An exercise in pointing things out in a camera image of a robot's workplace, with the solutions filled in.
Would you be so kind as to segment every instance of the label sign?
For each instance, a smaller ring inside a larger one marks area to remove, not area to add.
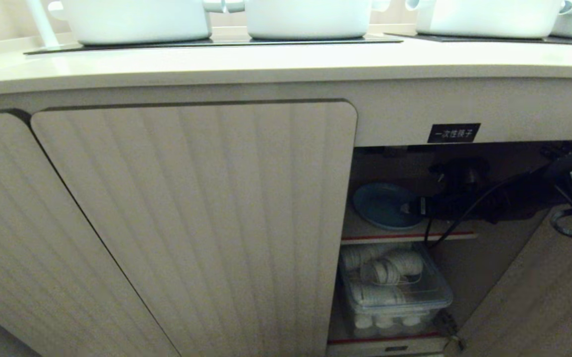
[[[473,142],[480,130],[480,124],[433,124],[429,144],[446,142]]]

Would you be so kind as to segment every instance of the countertop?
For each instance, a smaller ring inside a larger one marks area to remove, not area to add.
[[[403,43],[161,48],[27,56],[0,51],[0,94],[123,86],[461,77],[572,78],[572,45]]]

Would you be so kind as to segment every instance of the plastic storage bin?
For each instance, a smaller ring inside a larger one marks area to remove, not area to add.
[[[453,302],[419,242],[344,246],[339,271],[345,318],[358,339],[424,334],[436,313]]]

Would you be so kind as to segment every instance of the wooden cabinet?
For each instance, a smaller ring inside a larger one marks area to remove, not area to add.
[[[44,357],[178,355],[9,114],[0,114],[0,325]]]
[[[345,102],[47,111],[32,128],[184,356],[321,356]]]

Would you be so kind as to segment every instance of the blue plate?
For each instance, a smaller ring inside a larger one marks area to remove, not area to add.
[[[352,197],[356,212],[374,226],[398,231],[414,228],[422,217],[401,212],[401,206],[418,195],[392,183],[370,183],[359,187]]]

